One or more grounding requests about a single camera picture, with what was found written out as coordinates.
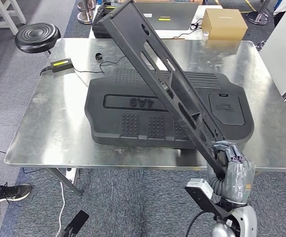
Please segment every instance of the white stool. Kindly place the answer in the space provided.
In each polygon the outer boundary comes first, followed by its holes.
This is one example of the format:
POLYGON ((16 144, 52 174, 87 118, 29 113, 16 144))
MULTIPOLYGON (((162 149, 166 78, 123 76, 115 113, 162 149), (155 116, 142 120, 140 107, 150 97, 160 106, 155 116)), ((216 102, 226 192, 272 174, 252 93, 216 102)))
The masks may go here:
POLYGON ((11 16, 18 17, 22 24, 26 23, 26 18, 16 0, 6 0, 4 4, 0 0, 0 16, 5 20, 0 22, 0 28, 10 28, 14 35, 16 35, 18 29, 17 29, 11 16), (10 5, 12 5, 14 10, 7 10, 10 5))

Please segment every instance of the yellow label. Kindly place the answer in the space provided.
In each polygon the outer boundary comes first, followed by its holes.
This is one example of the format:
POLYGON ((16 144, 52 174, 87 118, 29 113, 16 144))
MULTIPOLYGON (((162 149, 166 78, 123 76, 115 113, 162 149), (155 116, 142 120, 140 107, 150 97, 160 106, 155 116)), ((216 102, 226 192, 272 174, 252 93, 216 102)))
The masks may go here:
POLYGON ((63 61, 63 62, 58 62, 58 63, 54 63, 54 64, 54 67, 55 66, 59 66, 59 65, 62 65, 62 64, 65 64, 65 63, 68 63, 69 61, 63 61))

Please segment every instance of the floor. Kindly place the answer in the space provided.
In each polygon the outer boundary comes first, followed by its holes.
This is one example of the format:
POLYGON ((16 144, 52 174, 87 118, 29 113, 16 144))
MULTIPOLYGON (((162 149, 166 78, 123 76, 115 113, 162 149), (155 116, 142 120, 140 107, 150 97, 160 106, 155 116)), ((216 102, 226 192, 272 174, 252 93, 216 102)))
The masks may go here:
MULTIPOLYGON (((54 23, 66 37, 88 37, 90 31, 88 26, 76 20, 78 11, 73 7, 74 0, 17 2, 29 24, 54 23)), ((244 0, 220 2, 224 8, 250 9, 244 0)), ((261 4, 259 0, 251 3, 257 9, 261 4)), ((272 0, 269 9, 275 4, 272 0)), ((21 27, 17 19, 15 22, 21 27)), ((272 22, 263 27, 247 25, 244 39, 254 43, 266 39, 273 30, 272 22)), ((19 51, 8 29, 0 29, 1 151, 8 149, 45 63, 43 54, 19 51)), ((11 204, 7 210, 6 203, 0 203, 0 237, 54 236, 62 205, 59 182, 44 170, 32 174, 19 171, 5 165, 3 155, 0 154, 0 184, 6 181, 9 185, 33 184, 31 197, 19 204, 21 207, 11 204)), ((82 170, 79 185, 85 194, 76 197, 65 191, 66 206, 63 225, 83 209, 91 217, 81 236, 183 236, 188 223, 198 211, 183 190, 183 185, 191 177, 205 177, 205 173, 82 170)), ((265 173, 256 178, 250 202, 257 210, 260 227, 258 236, 286 236, 286 173, 265 173)), ((190 236, 207 236, 211 218, 210 215, 199 218, 190 236)))
MULTIPOLYGON (((50 22, 57 25, 64 35, 72 0, 17 0, 28 24, 50 22)), ((20 28, 17 18, 15 24, 20 28)), ((9 29, 0 29, 0 151, 7 151, 29 100, 39 80, 41 68, 46 64, 44 54, 30 55, 17 49, 14 36, 9 29)), ((14 185, 19 168, 8 166, 0 154, 0 184, 14 185)), ((0 226, 7 209, 0 203, 0 226)))

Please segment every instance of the stool seat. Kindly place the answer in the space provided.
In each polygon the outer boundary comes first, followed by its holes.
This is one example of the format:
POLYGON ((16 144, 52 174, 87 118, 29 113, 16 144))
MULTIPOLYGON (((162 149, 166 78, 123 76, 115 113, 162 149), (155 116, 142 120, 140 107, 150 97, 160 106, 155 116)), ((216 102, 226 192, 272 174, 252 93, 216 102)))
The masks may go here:
POLYGON ((49 23, 34 23, 21 28, 17 33, 17 47, 26 53, 42 53, 54 47, 60 33, 57 26, 49 23))

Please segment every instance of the black shoe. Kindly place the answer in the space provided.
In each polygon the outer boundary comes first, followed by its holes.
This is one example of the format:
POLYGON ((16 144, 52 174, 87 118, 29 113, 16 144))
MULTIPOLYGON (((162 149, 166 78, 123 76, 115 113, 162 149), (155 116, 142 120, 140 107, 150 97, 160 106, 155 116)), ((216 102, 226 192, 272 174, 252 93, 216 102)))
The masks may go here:
POLYGON ((4 194, 0 197, 0 201, 20 201, 26 198, 30 191, 31 186, 29 184, 5 187, 4 194))

